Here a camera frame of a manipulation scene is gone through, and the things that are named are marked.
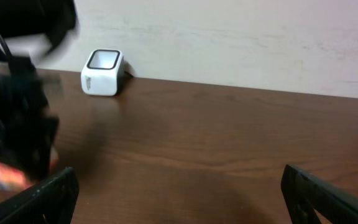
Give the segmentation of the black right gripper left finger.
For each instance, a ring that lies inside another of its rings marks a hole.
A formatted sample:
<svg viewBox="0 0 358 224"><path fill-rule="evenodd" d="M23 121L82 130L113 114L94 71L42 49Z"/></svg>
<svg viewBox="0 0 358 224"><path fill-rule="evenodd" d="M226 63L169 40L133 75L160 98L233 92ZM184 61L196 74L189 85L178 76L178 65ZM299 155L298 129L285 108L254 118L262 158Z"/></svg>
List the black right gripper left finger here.
<svg viewBox="0 0 358 224"><path fill-rule="evenodd" d="M0 203L0 224L71 223L80 187L67 167Z"/></svg>

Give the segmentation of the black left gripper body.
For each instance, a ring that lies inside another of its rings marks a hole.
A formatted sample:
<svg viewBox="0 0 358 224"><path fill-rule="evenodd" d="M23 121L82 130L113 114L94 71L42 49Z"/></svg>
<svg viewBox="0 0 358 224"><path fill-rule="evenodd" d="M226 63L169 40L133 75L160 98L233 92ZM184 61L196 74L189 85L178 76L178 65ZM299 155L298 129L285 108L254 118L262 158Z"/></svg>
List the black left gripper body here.
<svg viewBox="0 0 358 224"><path fill-rule="evenodd" d="M59 118L46 114L43 81L28 57L11 57L9 75L0 74L0 162L30 180L50 172Z"/></svg>

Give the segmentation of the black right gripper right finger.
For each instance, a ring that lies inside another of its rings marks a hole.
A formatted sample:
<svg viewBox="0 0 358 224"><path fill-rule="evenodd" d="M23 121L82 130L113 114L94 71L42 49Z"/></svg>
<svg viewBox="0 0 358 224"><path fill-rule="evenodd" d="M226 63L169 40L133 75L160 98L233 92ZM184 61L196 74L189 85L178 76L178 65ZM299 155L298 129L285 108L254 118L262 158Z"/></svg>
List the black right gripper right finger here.
<svg viewBox="0 0 358 224"><path fill-rule="evenodd" d="M320 223L320 213L331 223L358 224L358 198L297 166L285 166L281 191L292 223Z"/></svg>

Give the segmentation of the orange Kleenex tissue pack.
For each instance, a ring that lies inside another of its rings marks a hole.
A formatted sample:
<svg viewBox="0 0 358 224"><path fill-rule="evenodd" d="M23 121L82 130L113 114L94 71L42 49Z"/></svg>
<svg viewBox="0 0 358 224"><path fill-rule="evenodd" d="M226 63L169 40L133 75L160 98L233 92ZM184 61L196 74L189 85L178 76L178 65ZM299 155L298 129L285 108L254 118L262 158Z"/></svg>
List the orange Kleenex tissue pack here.
<svg viewBox="0 0 358 224"><path fill-rule="evenodd" d="M58 162L58 152L49 149L49 165L42 164L45 154L31 145L0 146L0 189L25 190L40 182Z"/></svg>

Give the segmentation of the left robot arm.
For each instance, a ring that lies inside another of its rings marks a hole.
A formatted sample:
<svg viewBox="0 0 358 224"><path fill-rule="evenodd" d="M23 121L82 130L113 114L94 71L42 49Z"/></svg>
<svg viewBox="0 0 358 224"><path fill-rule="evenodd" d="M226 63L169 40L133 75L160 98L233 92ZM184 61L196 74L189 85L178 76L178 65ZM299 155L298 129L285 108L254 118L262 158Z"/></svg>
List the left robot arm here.
<svg viewBox="0 0 358 224"><path fill-rule="evenodd" d="M0 162L31 180L48 176L59 119L46 114L48 78L29 56L14 55L6 39L42 34L49 56L76 29L73 0L0 0Z"/></svg>

